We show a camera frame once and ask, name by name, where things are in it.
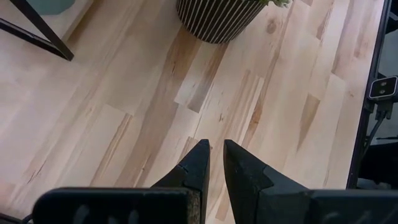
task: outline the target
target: black metal stand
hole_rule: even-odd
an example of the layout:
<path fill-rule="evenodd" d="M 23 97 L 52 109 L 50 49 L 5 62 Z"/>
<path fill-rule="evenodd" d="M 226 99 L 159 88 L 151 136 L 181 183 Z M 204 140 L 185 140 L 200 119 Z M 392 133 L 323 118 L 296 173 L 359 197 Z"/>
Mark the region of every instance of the black metal stand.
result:
<path fill-rule="evenodd" d="M 56 54 L 66 60 L 71 61 L 73 54 L 69 48 L 62 42 L 62 40 L 55 34 L 55 32 L 45 23 L 40 15 L 34 10 L 34 8 L 26 0 L 10 0 L 18 10 L 26 16 L 26 18 L 35 25 L 35 27 L 48 38 L 49 41 L 38 37 L 31 32 L 28 32 L 14 24 L 5 21 L 0 18 L 0 29 L 16 35 L 31 44 L 41 47 L 49 52 Z"/>
<path fill-rule="evenodd" d="M 369 89 L 371 83 L 377 79 L 379 74 L 379 59 L 381 55 L 382 46 L 384 43 L 384 36 L 386 34 L 387 22 L 389 19 L 389 13 L 391 9 L 392 0 L 384 0 L 383 10 L 380 19 L 380 26 L 377 32 L 376 44 L 374 46 L 373 58 L 371 62 L 371 68 L 369 71 L 368 85 L 365 92 L 364 103 L 359 120 L 358 132 L 356 134 L 356 140 L 354 145 L 353 159 L 351 160 L 351 167 L 349 168 L 347 189 L 355 189 L 358 180 L 359 167 L 361 165 L 361 158 L 364 152 L 364 143 L 366 141 L 366 132 L 368 130 L 369 116 L 374 110 L 374 103 L 371 103 L 367 96 L 369 95 Z"/>

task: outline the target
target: black cable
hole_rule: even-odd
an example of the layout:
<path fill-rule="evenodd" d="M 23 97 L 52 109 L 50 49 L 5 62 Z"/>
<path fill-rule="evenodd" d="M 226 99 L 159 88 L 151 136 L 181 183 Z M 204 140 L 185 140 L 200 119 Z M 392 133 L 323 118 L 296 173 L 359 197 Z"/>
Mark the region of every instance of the black cable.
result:
<path fill-rule="evenodd" d="M 29 214 L 21 221 L 21 224 L 28 224 L 29 221 L 31 220 L 32 220 L 32 214 Z"/>
<path fill-rule="evenodd" d="M 385 138 L 376 138 L 377 140 L 398 140 L 398 137 L 385 137 Z"/>
<path fill-rule="evenodd" d="M 376 135 L 376 132 L 378 131 L 378 129 L 380 128 L 381 123 L 384 121 L 384 118 L 386 117 L 387 112 L 383 111 L 381 116 L 379 117 L 379 119 L 377 120 L 377 123 L 374 125 L 368 140 L 366 141 L 366 145 L 365 145 L 365 150 L 363 152 L 363 156 L 362 158 L 366 155 L 366 153 L 369 150 L 369 147 L 371 146 L 372 140 L 374 139 L 374 136 Z"/>

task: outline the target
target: wood knot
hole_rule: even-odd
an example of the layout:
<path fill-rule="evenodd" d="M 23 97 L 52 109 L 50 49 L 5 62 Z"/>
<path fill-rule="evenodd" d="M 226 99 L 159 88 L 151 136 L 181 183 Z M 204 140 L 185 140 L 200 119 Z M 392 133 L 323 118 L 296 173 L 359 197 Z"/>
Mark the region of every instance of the wood knot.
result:
<path fill-rule="evenodd" d="M 275 21 L 275 19 L 271 19 L 268 22 L 267 33 L 273 34 L 275 32 L 275 30 L 276 30 L 276 21 Z"/>

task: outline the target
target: teal object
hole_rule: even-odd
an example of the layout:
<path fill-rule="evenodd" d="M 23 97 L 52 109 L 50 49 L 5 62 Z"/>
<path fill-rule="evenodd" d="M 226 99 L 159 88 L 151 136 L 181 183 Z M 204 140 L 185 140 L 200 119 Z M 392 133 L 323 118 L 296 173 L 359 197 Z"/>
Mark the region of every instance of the teal object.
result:
<path fill-rule="evenodd" d="M 58 15 L 69 9 L 75 0 L 27 0 L 40 15 Z"/>

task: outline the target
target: black device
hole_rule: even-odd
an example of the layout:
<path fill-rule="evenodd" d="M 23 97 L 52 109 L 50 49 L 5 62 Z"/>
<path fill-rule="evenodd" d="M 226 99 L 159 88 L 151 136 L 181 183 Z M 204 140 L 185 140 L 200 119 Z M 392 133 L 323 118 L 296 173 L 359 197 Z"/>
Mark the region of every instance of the black device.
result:
<path fill-rule="evenodd" d="M 371 84 L 369 92 L 369 99 L 376 102 L 391 101 L 393 103 L 398 101 L 398 77 L 386 77 L 374 80 Z"/>
<path fill-rule="evenodd" d="M 231 140 L 224 173 L 237 224 L 398 222 L 396 191 L 310 190 Z M 204 224 L 209 174 L 210 145 L 201 140 L 149 189 L 55 189 L 31 217 L 35 224 Z"/>

